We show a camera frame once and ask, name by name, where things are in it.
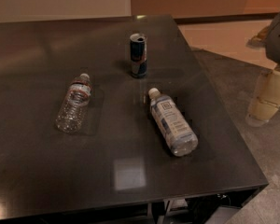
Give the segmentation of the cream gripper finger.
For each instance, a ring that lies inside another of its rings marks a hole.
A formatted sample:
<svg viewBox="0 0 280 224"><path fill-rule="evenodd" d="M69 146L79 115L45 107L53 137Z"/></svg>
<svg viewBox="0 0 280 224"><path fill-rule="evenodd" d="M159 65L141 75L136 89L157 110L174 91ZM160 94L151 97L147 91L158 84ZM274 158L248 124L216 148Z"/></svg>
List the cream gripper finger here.
<svg viewBox="0 0 280 224"><path fill-rule="evenodd" d="M280 110L280 64L260 72L254 95L247 110L246 122L260 127Z"/></svg>

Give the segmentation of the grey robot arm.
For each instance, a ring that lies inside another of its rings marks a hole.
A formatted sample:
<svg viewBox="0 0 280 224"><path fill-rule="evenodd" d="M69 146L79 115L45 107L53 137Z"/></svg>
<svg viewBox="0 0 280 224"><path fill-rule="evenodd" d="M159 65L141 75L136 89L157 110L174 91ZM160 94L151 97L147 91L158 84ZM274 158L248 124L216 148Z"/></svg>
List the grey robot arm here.
<svg viewBox="0 0 280 224"><path fill-rule="evenodd" d="M274 69L259 74L245 118L250 126L259 127L280 110L280 12L255 40L264 45L266 57L276 63Z"/></svg>

